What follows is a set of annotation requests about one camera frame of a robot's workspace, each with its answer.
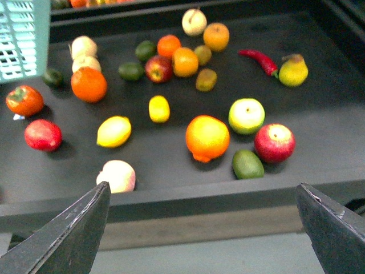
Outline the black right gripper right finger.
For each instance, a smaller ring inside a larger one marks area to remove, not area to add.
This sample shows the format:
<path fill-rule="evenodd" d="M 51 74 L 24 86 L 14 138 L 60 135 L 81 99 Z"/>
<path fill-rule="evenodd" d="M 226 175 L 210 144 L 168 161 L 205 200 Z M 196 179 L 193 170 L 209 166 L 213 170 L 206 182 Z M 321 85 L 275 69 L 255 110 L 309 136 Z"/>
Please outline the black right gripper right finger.
<path fill-rule="evenodd" d="M 364 273 L 364 218 L 306 183 L 295 199 L 324 273 Z"/>

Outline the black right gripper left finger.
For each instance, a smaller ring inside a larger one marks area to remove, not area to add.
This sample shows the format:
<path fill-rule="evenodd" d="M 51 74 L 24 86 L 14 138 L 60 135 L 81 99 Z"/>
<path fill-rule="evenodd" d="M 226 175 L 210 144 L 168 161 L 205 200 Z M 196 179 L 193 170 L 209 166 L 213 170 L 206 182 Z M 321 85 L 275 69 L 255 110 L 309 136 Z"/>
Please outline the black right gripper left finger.
<path fill-rule="evenodd" d="M 111 190 L 102 182 L 3 256 L 1 273 L 90 273 Z"/>

